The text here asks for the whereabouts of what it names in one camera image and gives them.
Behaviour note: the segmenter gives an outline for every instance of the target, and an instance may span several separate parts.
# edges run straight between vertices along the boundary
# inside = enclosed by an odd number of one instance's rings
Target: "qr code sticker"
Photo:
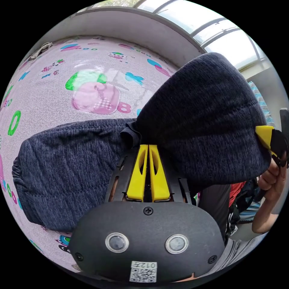
[[[138,283],[155,283],[157,281],[157,266],[154,264],[155,263],[149,262],[132,263],[129,281]]]

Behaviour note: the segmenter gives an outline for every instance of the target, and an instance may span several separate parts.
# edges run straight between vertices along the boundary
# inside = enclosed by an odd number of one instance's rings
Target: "window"
[[[166,3],[168,0],[146,0],[140,6],[139,9],[154,12],[158,7]]]
[[[123,6],[123,7],[133,7],[138,0],[106,0],[99,2],[97,4],[94,4],[92,6],[93,8],[97,7],[105,7],[105,6]]]
[[[172,21],[189,34],[203,24],[222,17],[208,8],[186,0],[177,0],[157,14]]]
[[[205,47],[207,52],[218,52],[237,69],[257,60],[255,50],[244,31],[234,31]]]
[[[222,32],[225,29],[237,27],[233,22],[230,20],[222,20],[218,23],[214,23],[204,30],[200,31],[196,34],[193,38],[199,43],[202,44],[209,38],[213,37],[214,35]]]
[[[251,40],[253,41],[253,43],[255,44],[257,51],[259,53],[260,58],[266,58],[265,53],[263,52],[263,50],[259,47],[259,45],[251,38]]]

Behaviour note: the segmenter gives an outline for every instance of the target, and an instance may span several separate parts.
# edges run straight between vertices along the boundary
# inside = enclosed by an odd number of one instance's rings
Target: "person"
[[[215,266],[208,273],[198,278],[210,275],[234,264],[260,244],[278,218],[278,214],[273,214],[272,210],[284,190],[286,182],[286,168],[286,165],[279,168],[272,159],[269,168],[259,177],[258,186],[260,189],[266,190],[267,192],[264,196],[264,202],[254,217],[252,231],[261,235],[250,241],[235,241],[228,239],[225,250]],[[194,274],[192,274],[192,277],[190,278],[177,282],[189,281],[193,279],[196,279]]]

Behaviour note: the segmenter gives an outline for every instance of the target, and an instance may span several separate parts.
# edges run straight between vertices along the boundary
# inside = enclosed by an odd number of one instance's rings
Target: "qr code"
[[[157,269],[132,268],[130,273],[130,281],[155,283],[157,281]]]

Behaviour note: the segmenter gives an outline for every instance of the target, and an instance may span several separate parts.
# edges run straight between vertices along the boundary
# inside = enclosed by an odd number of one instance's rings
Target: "cartoon pattern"
[[[0,106],[0,184],[16,222],[45,257],[79,271],[68,249],[71,234],[24,215],[11,175],[22,142],[64,123],[137,117],[176,70],[146,48],[104,36],[60,39],[18,66]]]

